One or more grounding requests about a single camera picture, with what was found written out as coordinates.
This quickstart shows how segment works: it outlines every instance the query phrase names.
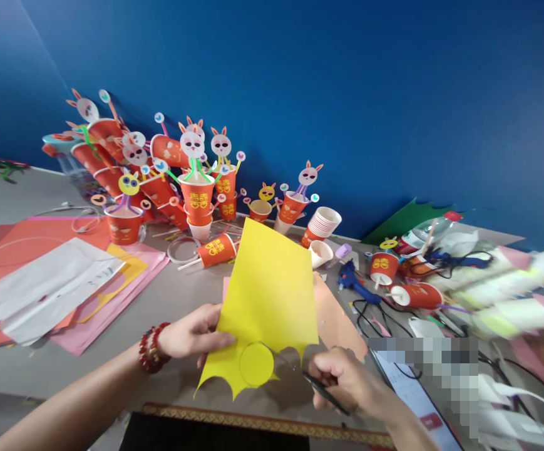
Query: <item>yellow paper circle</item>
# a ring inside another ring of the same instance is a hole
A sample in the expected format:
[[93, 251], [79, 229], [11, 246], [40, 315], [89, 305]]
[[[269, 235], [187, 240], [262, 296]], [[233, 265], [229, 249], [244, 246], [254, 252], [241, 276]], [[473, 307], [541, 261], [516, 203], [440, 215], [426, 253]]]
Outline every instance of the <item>yellow paper circle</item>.
[[240, 374], [247, 384], [258, 387], [274, 372], [274, 356], [261, 343], [251, 343], [240, 355]]

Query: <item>plastic bottle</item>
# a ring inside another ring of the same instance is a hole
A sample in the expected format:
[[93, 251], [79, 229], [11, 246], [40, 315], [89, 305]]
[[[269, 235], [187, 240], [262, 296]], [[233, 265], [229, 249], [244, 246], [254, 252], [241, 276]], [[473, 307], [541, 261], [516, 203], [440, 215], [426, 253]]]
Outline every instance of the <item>plastic bottle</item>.
[[[444, 216], [438, 219], [434, 228], [433, 236], [430, 240], [430, 244], [433, 241], [441, 239], [449, 230], [449, 228], [457, 221], [461, 220], [463, 216], [457, 212], [451, 211], [445, 213]], [[395, 248], [398, 254], [408, 255], [416, 252], [424, 246], [430, 230], [433, 228], [434, 219], [429, 219], [422, 224], [418, 224], [411, 229], [408, 233], [403, 235], [399, 239], [399, 244]]]

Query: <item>white paper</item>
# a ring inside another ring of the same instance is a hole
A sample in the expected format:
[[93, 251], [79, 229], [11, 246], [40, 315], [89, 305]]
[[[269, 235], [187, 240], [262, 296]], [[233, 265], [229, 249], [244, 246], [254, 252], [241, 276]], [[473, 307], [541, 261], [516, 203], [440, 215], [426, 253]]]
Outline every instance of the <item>white paper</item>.
[[72, 238], [0, 279], [0, 329], [19, 344], [34, 343], [124, 265]]

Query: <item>bracelet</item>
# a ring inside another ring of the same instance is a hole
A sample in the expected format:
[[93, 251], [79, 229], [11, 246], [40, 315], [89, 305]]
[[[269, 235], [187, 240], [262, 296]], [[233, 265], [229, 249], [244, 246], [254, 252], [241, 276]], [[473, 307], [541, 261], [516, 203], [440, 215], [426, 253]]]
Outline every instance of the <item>bracelet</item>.
[[[140, 355], [140, 364], [142, 368], [149, 374], [158, 373], [163, 365], [171, 360], [171, 357], [161, 357], [158, 354], [157, 343], [159, 340], [159, 334], [161, 331], [169, 326], [170, 323], [161, 323], [159, 326], [151, 327], [146, 333], [142, 336], [140, 340], [140, 347], [138, 349], [138, 355]], [[147, 342], [150, 336], [153, 336], [151, 340], [151, 347], [147, 351]]]

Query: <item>blue glue gun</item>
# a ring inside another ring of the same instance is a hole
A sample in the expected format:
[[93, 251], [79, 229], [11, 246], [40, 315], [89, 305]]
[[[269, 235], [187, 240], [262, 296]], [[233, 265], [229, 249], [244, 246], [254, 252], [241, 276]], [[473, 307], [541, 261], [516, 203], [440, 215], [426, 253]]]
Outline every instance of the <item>blue glue gun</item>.
[[355, 290], [358, 295], [373, 305], [378, 305], [382, 301], [382, 298], [377, 294], [370, 292], [366, 287], [362, 285], [360, 281], [355, 277], [355, 265], [353, 260], [346, 262], [339, 273], [339, 289], [343, 287], [351, 288]]

